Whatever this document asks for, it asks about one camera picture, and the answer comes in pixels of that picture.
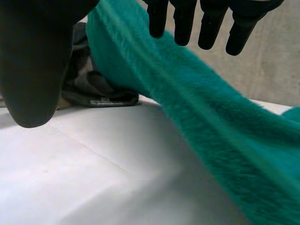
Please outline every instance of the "green plush fabric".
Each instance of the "green plush fabric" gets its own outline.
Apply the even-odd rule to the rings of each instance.
[[[152,38],[135,0],[101,0],[87,34],[106,79],[159,102],[253,224],[300,225],[299,109],[274,115],[171,34]]]

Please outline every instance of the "teal fuzzy fabric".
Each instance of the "teal fuzzy fabric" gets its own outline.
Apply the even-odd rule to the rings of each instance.
[[[299,108],[274,115],[171,34],[152,38],[135,0],[101,0],[87,34],[106,79],[159,102],[253,224],[300,225]]]

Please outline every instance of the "black gloved finger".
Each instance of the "black gloved finger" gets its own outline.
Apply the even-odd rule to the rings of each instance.
[[[97,2],[0,1],[0,92],[20,126],[41,126],[53,116],[71,55],[72,26]]]
[[[148,1],[149,32],[155,38],[162,37],[165,31],[169,0]]]
[[[171,0],[174,7],[175,42],[181,46],[189,43],[197,0]]]
[[[234,24],[226,45],[226,52],[236,56],[240,54],[247,43],[257,22],[269,11],[279,7],[284,0],[232,0]]]
[[[216,41],[229,2],[228,0],[201,0],[200,4],[204,15],[198,45],[204,50],[209,50]]]

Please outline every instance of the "white table surface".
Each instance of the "white table surface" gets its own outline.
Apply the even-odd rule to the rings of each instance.
[[[248,225],[158,105],[65,109],[33,129],[0,108],[0,225],[154,224]]]

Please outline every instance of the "beige wall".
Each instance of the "beige wall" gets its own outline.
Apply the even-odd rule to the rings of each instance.
[[[173,12],[170,5],[168,30],[174,27]],[[233,24],[231,11],[209,51],[197,46],[202,16],[198,5],[189,48],[248,98],[300,105],[300,0],[286,0],[268,13],[255,27],[243,52],[235,57],[225,52]]]

